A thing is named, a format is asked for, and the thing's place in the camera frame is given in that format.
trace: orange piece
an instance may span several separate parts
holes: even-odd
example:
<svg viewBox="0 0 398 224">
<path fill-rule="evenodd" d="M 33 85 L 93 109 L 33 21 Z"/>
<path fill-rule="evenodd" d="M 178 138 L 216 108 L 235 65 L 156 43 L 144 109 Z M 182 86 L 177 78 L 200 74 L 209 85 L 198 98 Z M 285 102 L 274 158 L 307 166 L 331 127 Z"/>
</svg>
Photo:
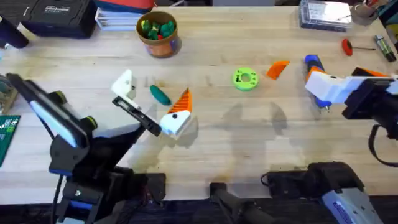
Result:
<svg viewBox="0 0 398 224">
<path fill-rule="evenodd" d="M 192 97 L 188 88 L 184 91 L 184 93 L 182 93 L 180 99 L 175 102 L 167 114 L 176 113 L 183 110 L 187 110 L 190 113 L 192 112 Z"/>
<path fill-rule="evenodd" d="M 285 69 L 285 67 L 289 64 L 289 61 L 278 61 L 275 62 L 271 68 L 268 69 L 267 75 L 273 79 L 276 80 L 280 73 Z"/>
<path fill-rule="evenodd" d="M 326 72 L 323 71 L 322 69 L 320 69 L 320 68 L 318 68 L 318 67 L 316 67 L 316 66 L 313 66 L 313 67 L 311 68 L 311 70 L 309 71 L 308 75 L 305 77 L 305 82 L 307 82 L 308 79 L 310 79 L 311 73 L 312 73 L 312 72 L 315 72 L 315 71 L 316 71 L 316 72 L 322 72 L 322 73 L 326 74 Z"/>
<path fill-rule="evenodd" d="M 372 70 L 369 70 L 369 69 L 365 69 L 365 68 L 360 68 L 360 69 L 368 72 L 369 74 L 371 74 L 371 75 L 373 75 L 375 77 L 388 77 L 388 75 L 385 75 L 385 74 L 380 73 L 380 72 L 375 72 L 375 71 L 372 71 Z"/>
</svg>

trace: green object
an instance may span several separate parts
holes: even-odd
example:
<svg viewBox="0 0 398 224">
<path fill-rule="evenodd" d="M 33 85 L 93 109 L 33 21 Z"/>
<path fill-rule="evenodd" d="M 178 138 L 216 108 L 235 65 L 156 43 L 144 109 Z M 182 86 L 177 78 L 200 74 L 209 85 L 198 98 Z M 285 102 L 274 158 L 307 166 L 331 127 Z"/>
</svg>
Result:
<svg viewBox="0 0 398 224">
<path fill-rule="evenodd" d="M 174 29 L 174 23 L 172 21 L 169 21 L 168 23 L 162 25 L 162 27 L 160 28 L 160 34 L 163 38 L 167 38 L 173 34 Z"/>
<path fill-rule="evenodd" d="M 157 40 L 157 31 L 156 30 L 151 30 L 148 33 L 148 39 L 149 40 Z"/>
<path fill-rule="evenodd" d="M 147 35 L 149 31 L 152 29 L 152 24 L 146 20 L 146 21 L 141 21 L 141 27 L 142 27 L 142 32 Z"/>
<path fill-rule="evenodd" d="M 159 33 L 160 25 L 154 22 L 152 24 L 151 30 L 148 32 L 148 39 L 150 40 L 157 40 L 157 34 Z"/>
<path fill-rule="evenodd" d="M 256 72 L 251 68 L 239 68 L 232 76 L 232 82 L 242 91 L 252 90 L 259 83 Z"/>
<path fill-rule="evenodd" d="M 159 32 L 160 25 L 156 22 L 152 24 L 152 30 L 156 30 L 156 33 Z"/>
<path fill-rule="evenodd" d="M 8 147 L 17 128 L 21 116 L 0 116 L 0 167 L 6 158 Z"/>
<path fill-rule="evenodd" d="M 158 88 L 157 86 L 151 85 L 150 93 L 152 94 L 152 96 L 154 96 L 154 98 L 157 101 L 159 101 L 163 105 L 168 106 L 168 105 L 172 104 L 170 98 L 162 90 L 160 90 L 160 88 Z"/>
</svg>

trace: marker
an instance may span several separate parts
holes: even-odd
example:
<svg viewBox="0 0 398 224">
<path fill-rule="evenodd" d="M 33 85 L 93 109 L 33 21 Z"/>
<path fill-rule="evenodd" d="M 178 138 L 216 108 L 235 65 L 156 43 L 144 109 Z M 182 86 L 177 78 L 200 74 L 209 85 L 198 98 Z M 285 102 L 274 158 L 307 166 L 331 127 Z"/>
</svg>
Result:
<svg viewBox="0 0 398 224">
<path fill-rule="evenodd" d="M 388 62 L 395 62 L 397 60 L 396 56 L 394 55 L 394 53 L 392 53 L 390 46 L 388 46 L 386 40 L 384 40 L 384 37 L 382 35 L 375 35 L 374 40 L 376 41 L 377 46 L 379 46 L 381 52 L 384 54 Z"/>
</svg>

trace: floor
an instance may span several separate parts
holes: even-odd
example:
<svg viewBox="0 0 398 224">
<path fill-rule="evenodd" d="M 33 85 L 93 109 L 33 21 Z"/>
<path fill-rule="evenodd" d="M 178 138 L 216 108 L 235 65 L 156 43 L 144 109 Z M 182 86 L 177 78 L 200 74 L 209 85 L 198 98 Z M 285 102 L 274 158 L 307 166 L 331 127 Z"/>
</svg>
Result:
<svg viewBox="0 0 398 224">
<path fill-rule="evenodd" d="M 0 14 L 17 24 L 30 1 L 0 0 Z M 397 223 L 398 196 L 371 197 L 371 201 L 384 224 Z M 307 200 L 260 199 L 257 204 L 274 217 L 287 217 L 307 224 L 336 223 L 325 207 Z M 125 206 L 119 223 L 228 223 L 220 208 L 209 200 L 165 202 L 163 207 L 148 205 L 132 213 L 133 208 L 134 202 Z M 49 215 L 50 205 L 0 206 L 0 224 L 48 223 Z"/>
</svg>

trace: black cable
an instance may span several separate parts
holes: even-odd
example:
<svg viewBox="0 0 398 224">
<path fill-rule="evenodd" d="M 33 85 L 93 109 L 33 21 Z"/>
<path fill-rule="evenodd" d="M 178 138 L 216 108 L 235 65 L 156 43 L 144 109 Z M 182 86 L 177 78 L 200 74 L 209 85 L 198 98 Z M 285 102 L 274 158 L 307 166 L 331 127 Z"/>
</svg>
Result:
<svg viewBox="0 0 398 224">
<path fill-rule="evenodd" d="M 51 139 L 54 140 L 54 139 L 55 139 L 55 136 L 54 136 L 54 134 L 52 133 L 52 131 L 51 131 L 51 129 L 49 128 L 49 126 L 47 125 L 47 123 L 44 122 L 44 121 L 42 120 L 42 118 L 39 118 L 39 120 L 40 120 L 40 122 L 43 124 L 44 128 L 46 129 L 46 131 L 49 133 Z"/>
<path fill-rule="evenodd" d="M 377 156 L 376 154 L 376 150 L 374 148 L 374 139 L 376 138 L 376 134 L 377 134 L 377 130 L 381 127 L 381 125 L 376 124 L 373 126 L 371 134 L 369 135 L 369 139 L 368 139 L 368 146 L 369 146 L 369 150 L 371 151 L 371 154 L 382 164 L 386 165 L 386 166 L 390 166 L 390 167 L 398 167 L 398 162 L 386 162 L 382 159 L 379 158 L 379 156 Z"/>
<path fill-rule="evenodd" d="M 265 183 L 265 182 L 264 182 L 264 178 L 265 178 L 267 175 L 268 175 L 268 173 L 263 174 L 263 175 L 261 176 L 261 178 L 260 178 L 260 181 L 261 181 L 261 183 L 262 183 L 264 186 L 269 187 L 269 186 L 268 186 L 268 183 Z"/>
<path fill-rule="evenodd" d="M 57 188 L 55 189 L 54 199 L 53 199 L 52 205 L 51 205 L 50 224 L 54 224 L 55 223 L 55 221 L 54 221 L 54 219 L 55 219 L 55 211 L 57 210 L 58 196 L 60 195 L 60 189 L 61 189 L 61 185 L 62 185 L 62 180 L 63 180 L 63 175 L 60 175 L 60 177 L 58 178 Z"/>
<path fill-rule="evenodd" d="M 51 139 L 54 140 L 55 136 L 54 136 L 53 132 L 51 131 L 50 127 L 41 118 L 39 118 L 39 119 L 40 119 L 40 122 L 43 124 L 44 128 L 49 133 Z M 52 205 L 51 205 L 50 224 L 56 223 L 55 212 L 57 211 L 58 196 L 60 195 L 62 180 L 63 180 L 63 175 L 60 175 L 58 178 L 57 188 L 55 189 L 54 198 L 53 198 Z"/>
</svg>

